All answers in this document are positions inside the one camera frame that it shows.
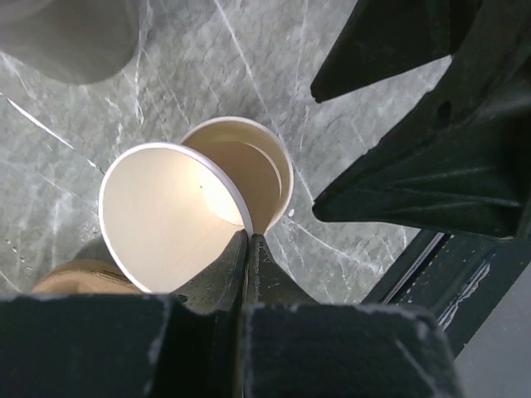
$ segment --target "gray marble table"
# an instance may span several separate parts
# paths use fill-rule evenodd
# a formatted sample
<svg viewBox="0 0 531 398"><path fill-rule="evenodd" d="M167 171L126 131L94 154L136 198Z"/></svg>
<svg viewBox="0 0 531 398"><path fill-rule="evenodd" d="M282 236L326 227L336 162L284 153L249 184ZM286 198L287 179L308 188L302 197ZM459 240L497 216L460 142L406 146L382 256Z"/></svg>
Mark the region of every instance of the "gray marble table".
<svg viewBox="0 0 531 398"><path fill-rule="evenodd" d="M321 302L356 303L417 231L324 224L313 199L431 90L449 60L325 104L309 85L354 0L143 1L139 50L116 76L65 85L0 60L0 293L26 292L97 241L97 192L124 150L178 142L240 115L279 135L295 165L289 210L267 234L275 259Z"/></svg>

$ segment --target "black metal frame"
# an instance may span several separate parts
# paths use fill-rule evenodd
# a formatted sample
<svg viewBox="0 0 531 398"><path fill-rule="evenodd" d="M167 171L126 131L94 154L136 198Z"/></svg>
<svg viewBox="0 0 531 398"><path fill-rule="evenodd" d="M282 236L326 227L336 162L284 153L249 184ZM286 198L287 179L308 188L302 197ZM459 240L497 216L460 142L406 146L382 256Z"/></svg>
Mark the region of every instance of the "black metal frame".
<svg viewBox="0 0 531 398"><path fill-rule="evenodd" d="M429 309L457 356L530 263L528 240L421 231L363 303Z"/></svg>

